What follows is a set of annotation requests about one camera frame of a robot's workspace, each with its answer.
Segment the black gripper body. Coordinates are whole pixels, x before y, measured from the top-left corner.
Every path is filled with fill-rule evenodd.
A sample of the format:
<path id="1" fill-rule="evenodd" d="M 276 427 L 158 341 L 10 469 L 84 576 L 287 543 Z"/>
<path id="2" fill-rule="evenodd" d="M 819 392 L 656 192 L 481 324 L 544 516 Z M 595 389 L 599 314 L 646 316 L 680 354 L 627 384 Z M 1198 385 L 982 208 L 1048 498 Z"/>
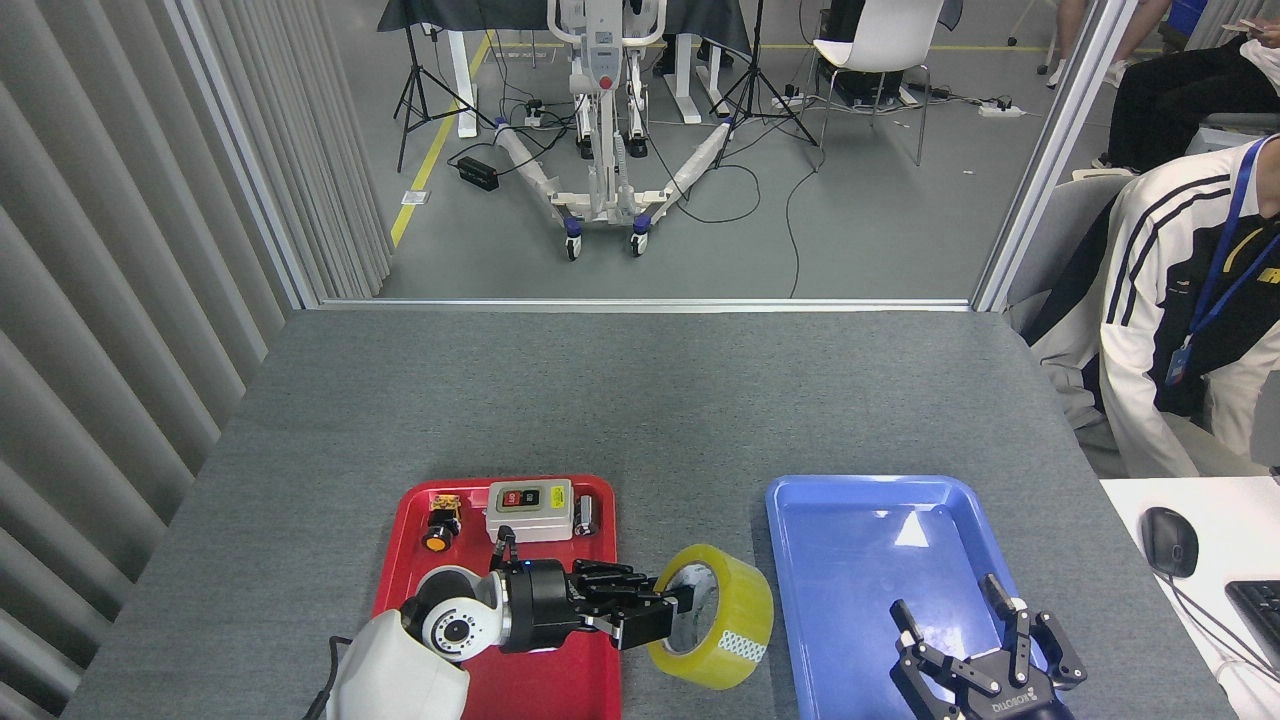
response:
<path id="1" fill-rule="evenodd" d="M 996 696 L 987 696 L 973 685 L 954 683 L 955 705 L 964 719 L 1074 719 L 1073 711 L 1059 698 L 1052 682 L 1028 682 L 1023 687 L 1001 685 Z"/>
<path id="2" fill-rule="evenodd" d="M 570 634 L 591 632 L 570 597 L 570 580 L 558 560 L 520 560 L 500 565 L 506 577 L 509 633 L 503 653 L 558 650 Z"/>

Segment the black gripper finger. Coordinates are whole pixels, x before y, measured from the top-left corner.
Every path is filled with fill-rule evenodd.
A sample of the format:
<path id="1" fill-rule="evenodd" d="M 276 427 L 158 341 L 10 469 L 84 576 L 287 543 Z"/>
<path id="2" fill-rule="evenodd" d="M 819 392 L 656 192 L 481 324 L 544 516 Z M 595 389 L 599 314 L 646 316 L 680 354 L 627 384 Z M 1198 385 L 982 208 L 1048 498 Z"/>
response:
<path id="1" fill-rule="evenodd" d="M 893 601 L 890 615 L 900 632 L 899 660 L 891 667 L 890 678 L 916 719 L 965 717 L 964 707 L 941 700 L 925 683 L 927 678 L 956 697 L 965 689 L 978 691 L 988 698 L 1001 692 L 1001 683 L 992 676 L 928 644 L 905 601 Z"/>
<path id="2" fill-rule="evenodd" d="M 1004 623 L 1001 650 L 1010 656 L 1007 678 L 1015 687 L 1024 687 L 1033 676 L 1030 646 L 1034 641 L 1048 662 L 1046 675 L 1055 689 L 1070 691 L 1088 678 L 1080 656 L 1073 648 L 1057 615 L 1030 610 L 1027 603 L 1011 596 L 995 574 L 986 574 L 980 588 L 987 603 Z"/>
<path id="3" fill-rule="evenodd" d="M 632 566 L 599 560 L 573 560 L 570 585 L 584 601 L 658 601 L 657 579 Z"/>
<path id="4" fill-rule="evenodd" d="M 694 588 L 627 591 L 585 598 L 585 628 L 602 632 L 618 650 L 631 650 L 671 635 L 677 614 L 692 609 Z"/>

